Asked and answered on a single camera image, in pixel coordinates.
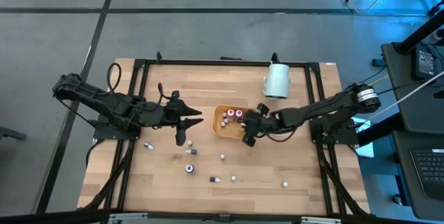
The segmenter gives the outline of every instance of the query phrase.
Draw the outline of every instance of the wooden bowl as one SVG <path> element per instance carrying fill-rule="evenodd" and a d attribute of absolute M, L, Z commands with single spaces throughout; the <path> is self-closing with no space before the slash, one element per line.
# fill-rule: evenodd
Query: wooden bowl
<path fill-rule="evenodd" d="M 223 113 L 227 112 L 229 109 L 234 110 L 235 112 L 236 110 L 241 110 L 244 114 L 247 112 L 247 110 L 250 110 L 246 107 L 237 107 L 233 105 L 217 105 L 216 109 L 214 109 L 213 132 L 220 137 L 242 140 L 245 132 L 241 130 L 240 123 L 236 121 L 231 121 L 228 122 L 228 124 L 224 128 L 222 128 L 221 126 L 221 123 L 223 122 Z"/>

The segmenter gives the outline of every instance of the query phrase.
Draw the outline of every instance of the gray floor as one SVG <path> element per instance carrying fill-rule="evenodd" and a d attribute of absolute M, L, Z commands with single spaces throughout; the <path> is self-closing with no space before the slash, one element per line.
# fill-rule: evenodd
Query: gray floor
<path fill-rule="evenodd" d="M 373 0 L 353 0 L 365 8 Z M 101 8 L 104 0 L 0 0 L 1 7 Z M 429 5 L 437 0 L 427 0 Z M 112 0 L 111 8 L 329 8 L 341 0 Z M 380 0 L 374 9 L 421 9 L 419 0 Z M 98 14 L 0 14 L 0 125 L 28 134 L 25 142 L 0 143 L 0 216 L 32 212 L 53 154 L 66 109 L 51 98 L 58 76 L 80 72 Z M 217 59 L 336 62 L 343 86 L 375 73 L 370 66 L 383 43 L 403 40 L 427 18 L 351 15 L 115 14 L 108 15 L 87 81 L 105 88 L 115 58 Z M 376 89 L 389 88 L 383 80 Z M 384 105 L 393 94 L 382 96 Z M 380 115 L 376 121 L 396 110 Z M 96 114 L 86 107 L 87 118 Z M 76 207 L 85 154 L 93 130 L 76 119 L 57 178 L 50 212 Z M 415 220 L 411 209 L 390 203 L 394 179 L 365 174 L 372 213 Z"/>

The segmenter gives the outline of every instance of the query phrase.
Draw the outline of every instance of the pink object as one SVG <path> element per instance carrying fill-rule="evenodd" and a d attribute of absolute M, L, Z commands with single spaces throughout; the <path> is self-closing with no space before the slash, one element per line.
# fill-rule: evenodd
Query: pink object
<path fill-rule="evenodd" d="M 236 110 L 236 118 L 237 119 L 242 118 L 242 114 L 243 114 L 243 112 L 241 110 Z"/>
<path fill-rule="evenodd" d="M 236 116 L 234 115 L 234 110 L 228 110 L 227 111 L 227 119 L 228 121 L 234 121 Z"/>

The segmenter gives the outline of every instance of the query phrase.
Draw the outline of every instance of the wooden tabletop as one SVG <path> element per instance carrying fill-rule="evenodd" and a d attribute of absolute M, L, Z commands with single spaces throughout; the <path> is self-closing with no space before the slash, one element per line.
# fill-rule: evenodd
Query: wooden tabletop
<path fill-rule="evenodd" d="M 117 92 L 128 92 L 134 59 L 116 59 L 122 66 Z M 341 90 L 336 65 L 320 63 L 325 96 Z M 308 123 L 299 127 L 290 140 L 277 143 L 264 137 L 253 148 L 241 140 L 218 137 L 212 132 L 214 108 L 219 104 L 255 108 L 265 103 L 271 110 L 309 104 L 305 74 L 290 68 L 293 84 L 289 98 L 271 100 L 262 94 L 262 78 L 268 67 L 228 67 L 192 65 L 150 65 L 145 97 L 158 100 L 157 84 L 164 93 L 180 91 L 181 99 L 200 110 L 204 121 L 187 130 L 197 155 L 176 146 L 175 129 L 143 128 L 136 141 L 130 170 L 125 210 L 140 212 L 187 212 L 231 214 L 325 214 L 321 177 L 315 145 Z M 112 80 L 117 77 L 113 71 Z M 316 100 L 316 79 L 312 74 Z M 148 150 L 144 142 L 154 145 Z M 109 177 L 116 141 L 106 140 L 91 153 L 78 206 L 85 206 Z M 356 155 L 346 146 L 336 145 L 341 180 L 358 204 L 368 211 L 364 184 Z M 194 175 L 185 172 L 193 164 Z M 210 182 L 210 176 L 222 179 Z M 282 182 L 288 182 L 284 188 Z M 116 206 L 120 181 L 116 183 L 112 206 Z M 330 182 L 333 207 L 338 211 L 334 185 Z"/>

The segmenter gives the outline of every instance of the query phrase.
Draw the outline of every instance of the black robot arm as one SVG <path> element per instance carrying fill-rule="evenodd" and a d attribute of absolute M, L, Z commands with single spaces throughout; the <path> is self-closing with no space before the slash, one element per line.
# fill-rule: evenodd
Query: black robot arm
<path fill-rule="evenodd" d="M 146 102 L 145 98 L 122 93 L 106 92 L 83 82 L 78 74 L 63 75 L 53 88 L 53 96 L 58 100 L 79 101 L 103 115 L 109 125 L 117 130 L 131 132 L 135 128 L 173 126 L 177 129 L 176 144 L 185 142 L 185 130 L 200 123 L 203 119 L 184 119 L 181 117 L 202 114 L 191 109 L 179 99 L 179 91 L 165 96 L 159 83 L 159 102 Z M 169 101 L 160 105 L 162 98 Z M 94 127 L 102 122 L 89 120 Z"/>
<path fill-rule="evenodd" d="M 317 117 L 329 120 L 323 121 L 325 131 L 334 131 L 350 117 L 374 112 L 380 105 L 373 88 L 365 84 L 353 84 L 334 96 L 301 108 L 290 107 L 270 112 L 268 117 L 269 109 L 260 103 L 257 106 L 259 111 L 249 110 L 244 115 L 245 135 L 242 141 L 253 147 L 257 137 L 295 132 L 304 122 Z"/>

